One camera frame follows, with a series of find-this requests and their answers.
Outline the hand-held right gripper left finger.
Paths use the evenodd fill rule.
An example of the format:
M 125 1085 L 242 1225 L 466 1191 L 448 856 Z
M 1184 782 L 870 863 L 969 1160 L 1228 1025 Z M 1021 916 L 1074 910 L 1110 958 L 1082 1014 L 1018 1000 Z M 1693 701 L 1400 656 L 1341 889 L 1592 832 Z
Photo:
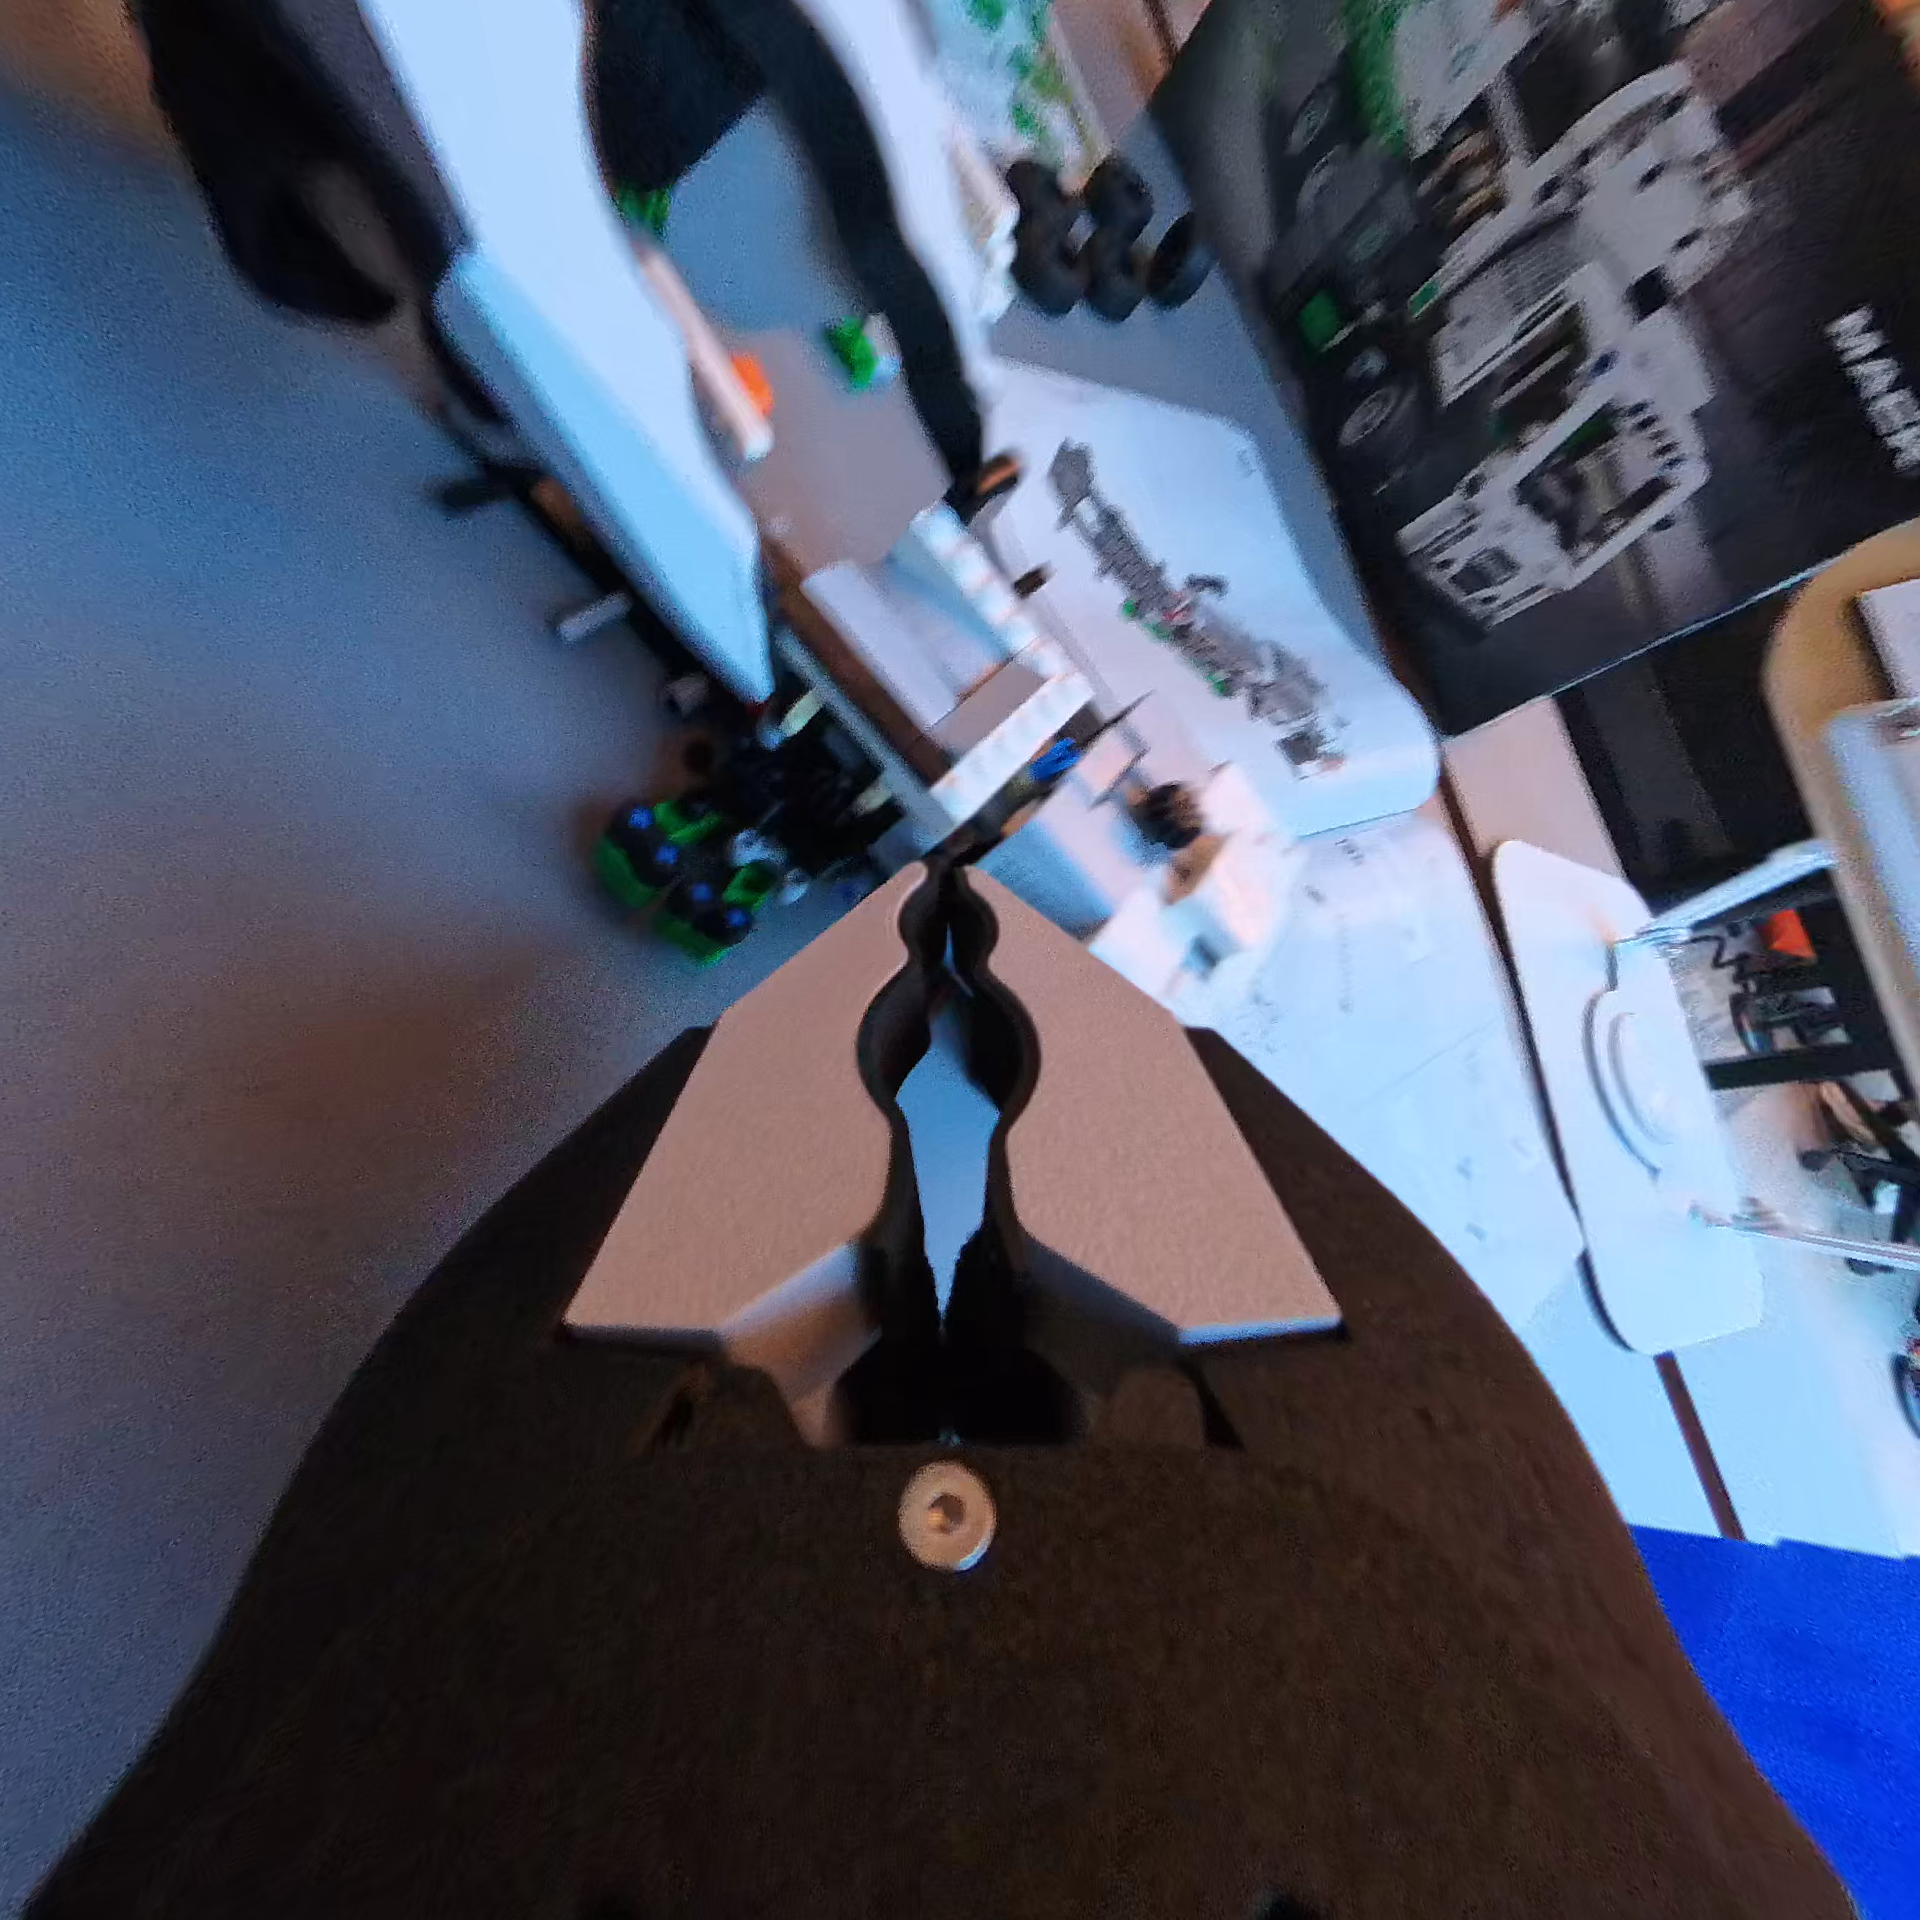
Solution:
M 923 1253 L 896 1089 L 925 1051 L 916 936 L 940 881 L 909 861 L 736 999 L 571 1293 L 573 1336 L 768 1376 L 803 1437 L 883 1326 L 893 1247 Z

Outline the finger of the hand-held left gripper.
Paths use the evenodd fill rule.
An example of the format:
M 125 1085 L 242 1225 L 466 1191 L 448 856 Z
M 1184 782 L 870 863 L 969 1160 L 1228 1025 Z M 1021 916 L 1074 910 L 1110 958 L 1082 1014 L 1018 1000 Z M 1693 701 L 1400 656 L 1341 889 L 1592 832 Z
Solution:
M 738 118 L 768 103 L 824 190 L 851 276 L 890 321 L 915 412 L 949 476 L 945 505 L 977 520 L 1021 476 L 987 452 L 963 326 L 907 224 L 905 159 L 881 144 L 881 112 L 827 29 L 790 1 L 605 1 L 586 6 L 586 97 L 612 188 L 669 190 Z
M 660 620 L 766 701 L 758 528 L 605 188 L 581 5 L 358 9 L 461 228 L 435 317 Z

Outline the white metal document stand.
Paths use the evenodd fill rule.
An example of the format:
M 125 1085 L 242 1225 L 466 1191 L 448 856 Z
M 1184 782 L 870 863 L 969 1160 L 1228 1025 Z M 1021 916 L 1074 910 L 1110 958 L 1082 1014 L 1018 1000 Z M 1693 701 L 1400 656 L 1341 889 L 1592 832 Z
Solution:
M 1633 1353 L 1858 1361 L 1915 1335 L 1915 1244 L 1888 1240 L 1881 1071 L 1738 1049 L 1738 939 L 1657 933 L 1557 701 L 1480 728 L 1512 967 L 1596 1300 Z

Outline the open lego instruction booklet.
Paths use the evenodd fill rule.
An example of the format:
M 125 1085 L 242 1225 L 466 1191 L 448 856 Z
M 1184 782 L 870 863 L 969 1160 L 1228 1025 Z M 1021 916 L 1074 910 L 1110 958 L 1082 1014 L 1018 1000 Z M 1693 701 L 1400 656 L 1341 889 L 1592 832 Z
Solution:
M 1452 1251 L 1512 1328 L 1585 1247 L 1419 705 L 1308 577 L 1218 415 L 1009 367 L 992 524 L 1101 709 L 998 876 L 1240 1055 Z

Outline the short white lego beam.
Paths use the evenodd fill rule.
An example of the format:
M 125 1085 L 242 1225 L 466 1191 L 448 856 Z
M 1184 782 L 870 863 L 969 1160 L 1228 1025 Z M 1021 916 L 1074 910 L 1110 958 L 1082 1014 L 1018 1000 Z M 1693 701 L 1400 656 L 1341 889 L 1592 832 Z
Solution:
M 689 359 L 689 375 L 710 431 L 730 448 L 738 463 L 762 462 L 774 446 L 773 419 L 764 421 L 736 384 L 730 347 L 692 296 L 668 254 L 642 241 L 635 252 L 640 276 L 650 294 L 680 332 Z

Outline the white lego truck model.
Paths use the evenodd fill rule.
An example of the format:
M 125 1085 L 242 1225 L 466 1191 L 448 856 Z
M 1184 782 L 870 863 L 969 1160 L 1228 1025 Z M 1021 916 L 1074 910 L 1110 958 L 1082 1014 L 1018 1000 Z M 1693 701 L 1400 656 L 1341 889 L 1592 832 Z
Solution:
M 946 505 L 877 563 L 813 572 L 784 517 L 762 517 L 774 687 L 746 704 L 642 603 L 555 478 L 473 452 L 433 499 L 450 518 L 509 503 L 584 572 L 595 595 L 555 616 L 557 639 L 626 627 L 656 654 L 669 756 L 630 799 L 702 789 L 768 838 L 787 876 L 758 923 L 941 855 L 981 861 L 1165 1003 L 1246 976 L 1280 936 L 1293 852 L 1249 779 L 1205 763 L 1148 697 L 1105 689 L 1042 616 L 1046 572 L 1009 581 Z M 593 871 L 603 823 L 588 869 L 650 928 Z

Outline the black lego set box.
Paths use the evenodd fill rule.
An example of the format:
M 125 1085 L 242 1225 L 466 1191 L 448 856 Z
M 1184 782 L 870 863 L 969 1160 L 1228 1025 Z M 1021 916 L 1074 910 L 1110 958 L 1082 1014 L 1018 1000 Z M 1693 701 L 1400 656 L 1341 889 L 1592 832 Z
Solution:
M 1442 732 L 1915 517 L 1915 5 L 1202 5 L 1150 110 Z

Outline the group of white lego beams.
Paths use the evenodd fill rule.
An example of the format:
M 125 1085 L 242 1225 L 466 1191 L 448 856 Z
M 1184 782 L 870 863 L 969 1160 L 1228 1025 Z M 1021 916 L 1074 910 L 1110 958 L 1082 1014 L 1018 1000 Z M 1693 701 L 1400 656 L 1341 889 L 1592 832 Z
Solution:
M 952 188 L 977 263 L 977 312 L 992 329 L 1018 296 L 1019 206 L 973 133 L 952 120 L 945 133 Z

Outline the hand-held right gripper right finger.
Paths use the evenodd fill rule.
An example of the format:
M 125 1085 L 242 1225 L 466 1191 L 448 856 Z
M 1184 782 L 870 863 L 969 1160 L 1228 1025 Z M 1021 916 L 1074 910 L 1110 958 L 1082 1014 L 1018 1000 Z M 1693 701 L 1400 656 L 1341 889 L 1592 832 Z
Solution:
M 1033 1353 L 1194 1353 L 1341 1324 L 1184 1024 L 994 876 L 949 876 L 998 1110 L 984 1231 Z

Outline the green black lego assembly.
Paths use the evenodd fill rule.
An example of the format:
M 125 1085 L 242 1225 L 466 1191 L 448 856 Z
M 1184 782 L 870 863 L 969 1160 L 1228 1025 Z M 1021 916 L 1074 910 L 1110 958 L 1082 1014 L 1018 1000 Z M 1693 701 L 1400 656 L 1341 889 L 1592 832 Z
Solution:
M 699 965 L 753 936 L 787 876 L 779 851 L 702 789 L 616 807 L 593 871 L 621 910 Z

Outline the blue plastic bin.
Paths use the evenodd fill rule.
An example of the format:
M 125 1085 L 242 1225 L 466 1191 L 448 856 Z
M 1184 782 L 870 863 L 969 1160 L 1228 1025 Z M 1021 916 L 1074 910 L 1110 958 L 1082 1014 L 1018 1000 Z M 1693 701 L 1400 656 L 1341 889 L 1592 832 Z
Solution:
M 1874 1918 L 1917 1915 L 1917 1560 L 1637 1527 L 1708 1691 Z

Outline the wooden document board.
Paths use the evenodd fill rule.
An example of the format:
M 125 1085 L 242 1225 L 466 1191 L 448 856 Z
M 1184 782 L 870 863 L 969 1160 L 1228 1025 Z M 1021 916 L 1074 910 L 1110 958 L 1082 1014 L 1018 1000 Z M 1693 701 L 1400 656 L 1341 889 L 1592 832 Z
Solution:
M 1857 598 L 1917 573 L 1917 518 L 1851 547 L 1797 589 L 1766 639 L 1762 697 L 1812 833 L 1830 851 L 1853 832 L 1828 747 L 1828 721 L 1900 704 Z

